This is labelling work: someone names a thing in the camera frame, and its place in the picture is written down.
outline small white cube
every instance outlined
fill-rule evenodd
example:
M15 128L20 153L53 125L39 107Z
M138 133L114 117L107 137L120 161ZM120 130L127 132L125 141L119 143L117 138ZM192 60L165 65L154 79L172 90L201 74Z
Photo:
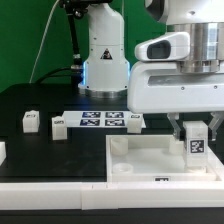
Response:
M141 134L142 122L143 122L142 114L130 114L127 123L128 133Z
M4 162L5 158L6 158L5 143L0 142L0 166Z
M39 111L26 112L23 117L23 132L24 133L36 133L39 130L40 118Z
M53 140L66 140L67 135L67 125L63 117L52 118L52 137Z

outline green background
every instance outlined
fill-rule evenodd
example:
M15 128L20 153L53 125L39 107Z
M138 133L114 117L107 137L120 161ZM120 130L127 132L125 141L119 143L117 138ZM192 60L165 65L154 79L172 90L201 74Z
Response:
M7 87L28 83L45 25L55 0L0 1L0 92ZM122 13L124 3L125 54L136 62L135 46L165 32L144 9L144 0L114 0L110 5ZM88 56L88 20L75 21L83 59ZM34 81L45 73L72 64L72 48L67 17L59 6L53 16ZM67 82L60 78L57 82Z

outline black tabletop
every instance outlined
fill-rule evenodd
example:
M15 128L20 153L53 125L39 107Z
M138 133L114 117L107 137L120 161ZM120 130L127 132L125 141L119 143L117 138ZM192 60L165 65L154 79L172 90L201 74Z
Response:
M106 181L106 135L127 129L70 128L68 140L52 141L51 118L64 111L126 111L126 97L94 99L70 85L20 84L0 94L0 141L7 159L0 182ZM40 112L37 134L24 134L26 111ZM171 134L166 115L145 116L142 134ZM222 208L119 209L106 211L0 211L0 223L223 223Z

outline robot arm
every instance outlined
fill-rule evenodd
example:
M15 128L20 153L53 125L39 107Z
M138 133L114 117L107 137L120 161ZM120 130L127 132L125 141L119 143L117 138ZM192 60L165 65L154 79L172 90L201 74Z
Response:
M128 107L135 113L215 112L215 132L224 118L224 1L145 0L145 7L172 32L136 47L140 62L132 68Z

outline metal bracket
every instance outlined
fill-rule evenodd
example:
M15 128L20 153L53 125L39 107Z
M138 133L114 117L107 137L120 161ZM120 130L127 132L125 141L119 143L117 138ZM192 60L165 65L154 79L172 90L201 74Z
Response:
M213 112L211 113L211 115L213 116L213 119L211 120L208 127L212 130L212 141L215 141L217 136L217 130L224 120L224 112Z
M177 139L180 140L180 131L181 128L179 127L179 125L177 124L177 120L179 120L179 113L168 113L167 117L171 123L171 125L174 128L174 133L173 136Z

